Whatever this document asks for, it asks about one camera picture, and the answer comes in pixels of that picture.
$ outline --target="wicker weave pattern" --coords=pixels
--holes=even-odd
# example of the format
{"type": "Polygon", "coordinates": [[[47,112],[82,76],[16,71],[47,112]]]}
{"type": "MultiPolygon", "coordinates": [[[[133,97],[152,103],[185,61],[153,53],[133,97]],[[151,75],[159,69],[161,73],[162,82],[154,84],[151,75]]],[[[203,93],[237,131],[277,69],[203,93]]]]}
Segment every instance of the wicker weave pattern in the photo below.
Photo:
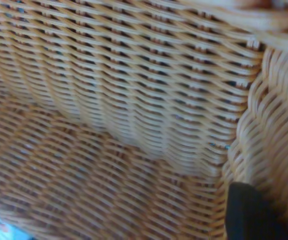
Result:
{"type": "Polygon", "coordinates": [[[220,239],[224,190],[0,94],[0,216],[39,239],[220,239]]]}
{"type": "Polygon", "coordinates": [[[183,173],[221,175],[258,48],[252,34],[176,1],[0,1],[0,91],[183,173]]]}
{"type": "Polygon", "coordinates": [[[288,51],[288,0],[181,0],[237,28],[255,33],[261,42],[288,51]]]}
{"type": "Polygon", "coordinates": [[[288,53],[268,49],[263,75],[251,87],[223,171],[228,183],[256,186],[288,223],[288,53]]]}

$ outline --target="tan wicker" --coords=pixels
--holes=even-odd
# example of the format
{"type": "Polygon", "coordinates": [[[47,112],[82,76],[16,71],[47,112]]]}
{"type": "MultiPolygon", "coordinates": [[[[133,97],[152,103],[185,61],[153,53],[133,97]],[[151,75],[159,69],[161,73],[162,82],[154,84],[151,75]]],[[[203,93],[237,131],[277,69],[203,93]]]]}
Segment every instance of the tan wicker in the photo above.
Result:
{"type": "Polygon", "coordinates": [[[190,6],[209,6],[205,12],[255,33],[267,45],[288,51],[288,0],[182,0],[190,6]]]}
{"type": "Polygon", "coordinates": [[[218,178],[263,53],[252,34],[204,10],[0,0],[0,91],[108,131],[180,173],[218,178]]]}
{"type": "Polygon", "coordinates": [[[226,183],[256,186],[288,223],[288,52],[266,51],[228,156],[226,183]]]}
{"type": "Polygon", "coordinates": [[[222,239],[224,193],[0,94],[0,217],[38,239],[222,239]]]}

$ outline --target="wicker seat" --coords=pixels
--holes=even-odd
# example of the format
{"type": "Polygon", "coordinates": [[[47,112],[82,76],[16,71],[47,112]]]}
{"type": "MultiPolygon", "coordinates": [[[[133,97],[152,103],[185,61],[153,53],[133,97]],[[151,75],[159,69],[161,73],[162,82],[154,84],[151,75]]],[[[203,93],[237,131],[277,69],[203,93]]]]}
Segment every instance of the wicker seat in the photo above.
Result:
{"type": "Polygon", "coordinates": [[[0,217],[38,239],[221,239],[223,181],[0,94],[0,217]]]}
{"type": "Polygon", "coordinates": [[[223,3],[0,0],[0,217],[225,240],[241,181],[288,222],[288,8],[223,3]]]}
{"type": "Polygon", "coordinates": [[[203,9],[155,2],[0,2],[0,91],[218,178],[263,52],[203,9]]]}

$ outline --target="woven rattan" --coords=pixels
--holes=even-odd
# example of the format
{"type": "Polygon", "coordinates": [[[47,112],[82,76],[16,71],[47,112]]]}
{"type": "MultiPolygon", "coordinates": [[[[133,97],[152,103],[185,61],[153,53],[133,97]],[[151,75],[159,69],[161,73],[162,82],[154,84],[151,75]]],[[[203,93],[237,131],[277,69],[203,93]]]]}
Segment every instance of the woven rattan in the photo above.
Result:
{"type": "Polygon", "coordinates": [[[0,91],[219,177],[262,52],[168,0],[0,0],[0,91]]]}
{"type": "Polygon", "coordinates": [[[212,180],[0,94],[0,217],[38,239],[222,239],[212,180]]]}
{"type": "Polygon", "coordinates": [[[288,52],[266,51],[223,171],[226,183],[256,186],[288,224],[288,52]]]}
{"type": "Polygon", "coordinates": [[[181,0],[232,26],[255,33],[267,45],[288,51],[288,0],[181,0]]]}

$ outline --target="black fabric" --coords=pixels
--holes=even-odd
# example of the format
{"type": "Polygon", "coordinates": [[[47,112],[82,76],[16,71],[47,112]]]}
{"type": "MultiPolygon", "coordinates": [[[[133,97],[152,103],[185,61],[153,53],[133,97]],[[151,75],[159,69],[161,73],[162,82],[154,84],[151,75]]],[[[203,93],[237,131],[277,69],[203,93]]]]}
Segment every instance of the black fabric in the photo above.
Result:
{"type": "Polygon", "coordinates": [[[229,187],[225,224],[228,240],[288,240],[269,203],[245,183],[229,187]]]}

